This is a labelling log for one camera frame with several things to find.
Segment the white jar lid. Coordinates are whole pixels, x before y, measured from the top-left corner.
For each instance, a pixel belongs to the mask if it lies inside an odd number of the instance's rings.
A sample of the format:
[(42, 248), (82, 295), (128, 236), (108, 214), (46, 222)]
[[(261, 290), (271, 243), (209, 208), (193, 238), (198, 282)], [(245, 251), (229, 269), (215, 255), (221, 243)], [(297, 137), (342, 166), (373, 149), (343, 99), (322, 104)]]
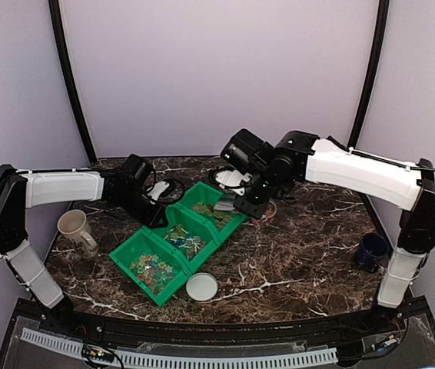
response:
[(187, 280), (185, 290), (195, 301), (209, 301), (218, 292), (218, 282), (211, 274), (197, 273)]

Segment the green three-compartment bin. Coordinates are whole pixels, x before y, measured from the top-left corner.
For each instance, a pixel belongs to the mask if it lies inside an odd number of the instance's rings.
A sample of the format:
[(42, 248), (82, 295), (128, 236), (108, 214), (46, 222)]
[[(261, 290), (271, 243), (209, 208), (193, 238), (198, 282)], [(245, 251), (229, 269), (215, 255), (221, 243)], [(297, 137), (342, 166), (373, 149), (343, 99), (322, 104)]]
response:
[(242, 213), (215, 208), (223, 195), (199, 181), (166, 207), (167, 226), (142, 227), (110, 259), (157, 306), (164, 306), (246, 220)]

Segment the metal scoop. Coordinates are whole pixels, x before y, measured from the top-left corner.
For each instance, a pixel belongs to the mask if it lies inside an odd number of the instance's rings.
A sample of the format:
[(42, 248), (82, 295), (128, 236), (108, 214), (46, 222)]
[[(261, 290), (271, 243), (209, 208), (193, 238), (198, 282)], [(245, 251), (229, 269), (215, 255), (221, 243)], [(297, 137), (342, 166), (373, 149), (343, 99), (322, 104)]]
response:
[(236, 193), (225, 193), (219, 198), (217, 203), (214, 205), (215, 211), (234, 211), (234, 201), (236, 198)]

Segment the clear plastic jar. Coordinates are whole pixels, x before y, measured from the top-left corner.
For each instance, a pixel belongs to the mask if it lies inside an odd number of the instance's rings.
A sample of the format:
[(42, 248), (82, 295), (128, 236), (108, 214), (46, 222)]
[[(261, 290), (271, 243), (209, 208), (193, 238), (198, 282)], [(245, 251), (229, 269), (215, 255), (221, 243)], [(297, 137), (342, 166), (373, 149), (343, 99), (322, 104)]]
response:
[(258, 221), (258, 224), (261, 228), (266, 228), (271, 226), (274, 221), (275, 215), (277, 213), (277, 205), (273, 200), (269, 200), (266, 210), (263, 213), (261, 219)]

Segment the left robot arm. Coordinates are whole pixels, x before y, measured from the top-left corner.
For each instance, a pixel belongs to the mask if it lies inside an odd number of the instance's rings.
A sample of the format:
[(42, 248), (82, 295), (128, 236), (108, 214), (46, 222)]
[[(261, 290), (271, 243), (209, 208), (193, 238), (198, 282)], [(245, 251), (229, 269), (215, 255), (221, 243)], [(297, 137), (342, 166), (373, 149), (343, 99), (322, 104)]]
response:
[(115, 168), (19, 169), (0, 165), (0, 259), (44, 307), (63, 335), (73, 335), (80, 319), (66, 306), (71, 300), (48, 272), (32, 246), (28, 211), (51, 204), (105, 201), (148, 228), (168, 224), (165, 206), (145, 184), (153, 167), (130, 155)]

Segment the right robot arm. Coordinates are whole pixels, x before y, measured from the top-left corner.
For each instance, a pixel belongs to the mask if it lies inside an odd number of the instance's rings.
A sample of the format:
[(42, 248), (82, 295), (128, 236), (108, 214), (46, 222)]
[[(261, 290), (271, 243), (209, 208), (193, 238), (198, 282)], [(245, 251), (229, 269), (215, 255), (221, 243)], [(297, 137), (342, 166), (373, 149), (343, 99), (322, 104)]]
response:
[(420, 159), (398, 161), (343, 146), (332, 137), (289, 131), (276, 144), (243, 128), (221, 157), (250, 179), (234, 206), (258, 219), (267, 203), (298, 183), (333, 185), (393, 205), (401, 211), (400, 233), (377, 292), (377, 306), (364, 315), (364, 327), (379, 334), (435, 248), (435, 167)]

